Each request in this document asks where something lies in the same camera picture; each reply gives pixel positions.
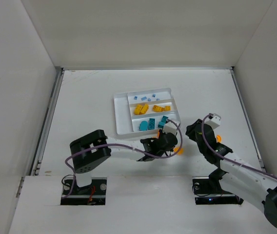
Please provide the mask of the yellow long duplo brick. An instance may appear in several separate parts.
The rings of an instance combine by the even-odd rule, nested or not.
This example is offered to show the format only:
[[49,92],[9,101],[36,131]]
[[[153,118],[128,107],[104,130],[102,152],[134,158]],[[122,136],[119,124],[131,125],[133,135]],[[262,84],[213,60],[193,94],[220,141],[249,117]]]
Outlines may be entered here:
[[154,105],[152,111],[154,112],[164,112],[165,108],[162,106]]

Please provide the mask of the yellow small duplo brick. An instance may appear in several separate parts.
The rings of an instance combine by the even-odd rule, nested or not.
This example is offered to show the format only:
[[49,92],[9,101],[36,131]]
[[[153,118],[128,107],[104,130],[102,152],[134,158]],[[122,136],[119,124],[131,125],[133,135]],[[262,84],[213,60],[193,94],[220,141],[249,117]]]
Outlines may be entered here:
[[164,110],[165,110],[165,111],[171,111],[171,106],[165,106],[165,107],[164,107]]

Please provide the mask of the teal rounded duplo block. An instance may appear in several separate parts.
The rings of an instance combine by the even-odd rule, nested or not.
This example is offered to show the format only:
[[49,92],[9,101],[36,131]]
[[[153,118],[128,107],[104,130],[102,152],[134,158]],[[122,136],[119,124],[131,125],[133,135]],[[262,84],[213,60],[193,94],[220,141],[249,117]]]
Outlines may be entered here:
[[142,121],[139,125],[139,130],[140,131],[147,131],[148,130],[148,122],[147,121]]

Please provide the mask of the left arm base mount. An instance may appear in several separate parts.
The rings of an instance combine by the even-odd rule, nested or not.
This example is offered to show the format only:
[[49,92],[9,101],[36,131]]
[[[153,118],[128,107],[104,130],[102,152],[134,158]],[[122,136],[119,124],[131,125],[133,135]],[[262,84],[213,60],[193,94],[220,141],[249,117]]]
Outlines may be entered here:
[[107,178],[92,178],[90,185],[79,187],[75,181],[70,193],[73,176],[66,175],[61,180],[62,195],[60,204],[62,206],[103,206],[106,204]]

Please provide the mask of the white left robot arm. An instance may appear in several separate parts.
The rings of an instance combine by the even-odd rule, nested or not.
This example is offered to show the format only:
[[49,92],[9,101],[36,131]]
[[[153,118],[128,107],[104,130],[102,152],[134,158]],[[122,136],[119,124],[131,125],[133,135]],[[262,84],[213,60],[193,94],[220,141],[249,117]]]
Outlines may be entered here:
[[105,135],[103,130],[95,130],[70,143],[76,185],[80,188],[91,185],[90,172],[110,157],[149,162],[154,159],[171,157],[170,153],[178,144],[175,134],[161,133],[157,138],[141,140],[118,140]]

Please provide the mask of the teal long duplo brick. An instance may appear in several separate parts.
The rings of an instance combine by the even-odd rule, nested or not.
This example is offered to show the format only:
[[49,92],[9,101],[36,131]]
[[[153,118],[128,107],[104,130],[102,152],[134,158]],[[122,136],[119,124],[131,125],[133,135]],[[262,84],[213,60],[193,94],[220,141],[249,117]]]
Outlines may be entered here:
[[149,118],[148,121],[148,130],[154,130],[155,129],[155,119]]

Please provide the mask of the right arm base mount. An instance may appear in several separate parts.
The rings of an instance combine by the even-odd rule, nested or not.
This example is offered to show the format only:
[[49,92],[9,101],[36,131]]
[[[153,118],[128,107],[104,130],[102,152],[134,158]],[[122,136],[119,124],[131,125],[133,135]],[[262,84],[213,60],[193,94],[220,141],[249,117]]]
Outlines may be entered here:
[[192,177],[192,191],[196,205],[243,204],[242,198],[221,188],[219,181],[224,175],[225,172],[216,169],[208,176]]

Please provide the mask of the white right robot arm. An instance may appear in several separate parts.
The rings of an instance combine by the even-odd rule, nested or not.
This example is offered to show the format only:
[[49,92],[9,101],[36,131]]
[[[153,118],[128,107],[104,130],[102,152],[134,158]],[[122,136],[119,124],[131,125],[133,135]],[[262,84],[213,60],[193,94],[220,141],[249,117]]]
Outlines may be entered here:
[[203,195],[229,192],[259,209],[277,228],[277,177],[244,162],[228,146],[217,141],[213,127],[198,119],[185,133],[216,169],[208,176],[209,191]]

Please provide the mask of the orange half-round lego piece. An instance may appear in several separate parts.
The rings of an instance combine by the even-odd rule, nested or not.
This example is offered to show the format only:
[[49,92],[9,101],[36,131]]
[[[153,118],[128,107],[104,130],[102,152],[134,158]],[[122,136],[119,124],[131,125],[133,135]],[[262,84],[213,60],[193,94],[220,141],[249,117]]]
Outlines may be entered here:
[[174,148],[174,153],[177,153],[177,155],[182,155],[184,152],[183,148],[175,147]]

